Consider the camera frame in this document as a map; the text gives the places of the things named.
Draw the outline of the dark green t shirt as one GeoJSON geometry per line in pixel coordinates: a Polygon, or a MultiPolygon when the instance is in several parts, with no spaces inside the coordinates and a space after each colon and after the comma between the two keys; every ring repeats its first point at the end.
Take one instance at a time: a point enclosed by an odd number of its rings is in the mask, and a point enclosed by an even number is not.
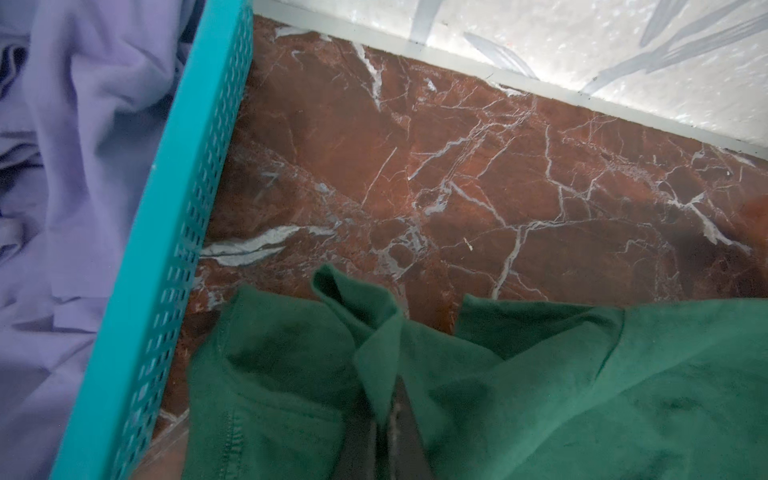
{"type": "Polygon", "coordinates": [[[388,472],[395,380],[434,479],[763,479],[767,304],[466,296],[445,334],[325,266],[314,298],[243,287],[188,372],[186,479],[331,479],[367,398],[388,472]]]}

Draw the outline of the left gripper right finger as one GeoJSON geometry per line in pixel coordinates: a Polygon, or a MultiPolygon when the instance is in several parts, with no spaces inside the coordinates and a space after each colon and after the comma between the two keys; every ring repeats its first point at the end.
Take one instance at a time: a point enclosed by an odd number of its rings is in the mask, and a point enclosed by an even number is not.
{"type": "Polygon", "coordinates": [[[389,477],[394,480],[433,480],[415,413],[404,380],[395,380],[387,424],[389,477]]]}

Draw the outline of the teal plastic laundry basket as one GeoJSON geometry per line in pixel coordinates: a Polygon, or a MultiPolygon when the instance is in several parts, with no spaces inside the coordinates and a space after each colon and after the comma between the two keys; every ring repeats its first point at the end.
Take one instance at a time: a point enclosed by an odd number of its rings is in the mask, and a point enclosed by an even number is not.
{"type": "Polygon", "coordinates": [[[253,58],[247,1],[210,1],[51,472],[127,479],[152,442],[253,58]]]}

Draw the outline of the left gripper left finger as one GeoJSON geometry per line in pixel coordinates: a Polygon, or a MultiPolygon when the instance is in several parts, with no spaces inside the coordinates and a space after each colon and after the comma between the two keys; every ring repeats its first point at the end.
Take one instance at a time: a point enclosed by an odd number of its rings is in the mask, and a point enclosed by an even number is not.
{"type": "Polygon", "coordinates": [[[342,447],[332,480],[376,478],[377,423],[367,398],[358,398],[346,418],[342,447]]]}

